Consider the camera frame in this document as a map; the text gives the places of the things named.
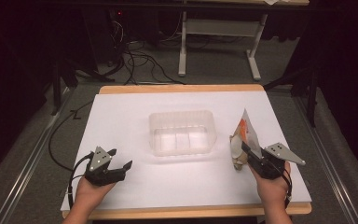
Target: wrist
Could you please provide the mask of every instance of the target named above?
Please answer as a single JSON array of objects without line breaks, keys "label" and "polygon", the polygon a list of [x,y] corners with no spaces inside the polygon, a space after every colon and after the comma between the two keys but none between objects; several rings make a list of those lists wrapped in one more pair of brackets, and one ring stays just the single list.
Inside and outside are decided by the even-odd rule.
[{"label": "wrist", "polygon": [[90,210],[85,209],[81,206],[74,206],[72,207],[71,211],[69,212],[68,216],[65,218],[62,224],[85,224],[89,219]]},{"label": "wrist", "polygon": [[91,214],[91,212],[94,210],[94,206],[90,206],[90,203],[85,201],[82,202],[80,200],[78,200],[77,202],[74,203],[74,206],[72,207],[71,211],[74,210],[77,213],[81,213],[84,214],[85,216],[89,216]]},{"label": "wrist", "polygon": [[68,217],[70,217],[71,219],[74,218],[78,221],[88,220],[92,210],[93,209],[87,206],[86,203],[74,203],[74,205],[71,208],[71,211],[68,214]]},{"label": "wrist", "polygon": [[289,224],[292,223],[291,218],[286,213],[284,202],[263,202],[264,213],[266,215],[267,224]]}]

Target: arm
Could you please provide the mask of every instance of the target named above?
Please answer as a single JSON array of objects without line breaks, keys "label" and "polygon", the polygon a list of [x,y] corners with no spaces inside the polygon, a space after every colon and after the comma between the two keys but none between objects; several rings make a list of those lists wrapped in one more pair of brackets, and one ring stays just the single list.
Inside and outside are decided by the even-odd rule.
[{"label": "arm", "polygon": [[[281,177],[274,180],[262,178],[251,166],[249,167],[251,168],[251,171],[254,174],[255,180],[257,182],[257,192],[264,207],[266,223],[293,223],[289,215],[287,215],[284,206],[284,200],[288,190],[286,182]],[[289,162],[285,163],[285,169],[290,174]]]},{"label": "arm", "polygon": [[77,185],[74,206],[62,224],[87,223],[90,213],[101,203],[114,185],[97,187],[93,186],[86,178],[81,177]]}]

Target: clear plastic container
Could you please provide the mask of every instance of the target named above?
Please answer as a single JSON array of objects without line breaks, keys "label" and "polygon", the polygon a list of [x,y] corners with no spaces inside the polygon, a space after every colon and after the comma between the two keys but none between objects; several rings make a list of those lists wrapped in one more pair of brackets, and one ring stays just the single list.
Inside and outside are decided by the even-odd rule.
[{"label": "clear plastic container", "polygon": [[151,114],[149,128],[156,156],[208,153],[216,141],[213,114],[208,110]]}]

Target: white tabletop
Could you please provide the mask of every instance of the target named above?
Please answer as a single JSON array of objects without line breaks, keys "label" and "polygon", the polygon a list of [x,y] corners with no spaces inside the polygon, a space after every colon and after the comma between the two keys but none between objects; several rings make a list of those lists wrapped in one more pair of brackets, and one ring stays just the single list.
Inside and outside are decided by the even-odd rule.
[{"label": "white tabletop", "polygon": [[[277,142],[287,146],[264,91],[211,91],[98,94],[93,103],[76,161],[102,147],[117,149],[109,169],[133,161],[126,179],[115,185],[97,210],[174,208],[260,204],[255,179],[245,166],[232,165],[229,136],[243,109],[248,111],[261,147]],[[148,116],[168,111],[210,110],[217,140],[203,155],[155,157],[149,145]],[[76,175],[84,173],[83,162]],[[300,172],[291,163],[292,203],[310,202]],[[67,198],[62,211],[68,211]]]}]

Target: gripper jaw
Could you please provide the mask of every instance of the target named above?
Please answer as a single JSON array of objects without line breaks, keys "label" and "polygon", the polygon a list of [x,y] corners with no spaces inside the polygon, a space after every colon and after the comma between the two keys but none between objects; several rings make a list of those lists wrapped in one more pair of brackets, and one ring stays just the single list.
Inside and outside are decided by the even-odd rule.
[{"label": "gripper jaw", "polygon": [[132,161],[127,162],[123,168],[108,170],[108,166],[117,150],[112,149],[108,152],[101,147],[95,149],[92,160],[87,164],[85,177],[95,186],[103,186],[118,181],[122,181],[126,177],[126,172],[130,170]]}]

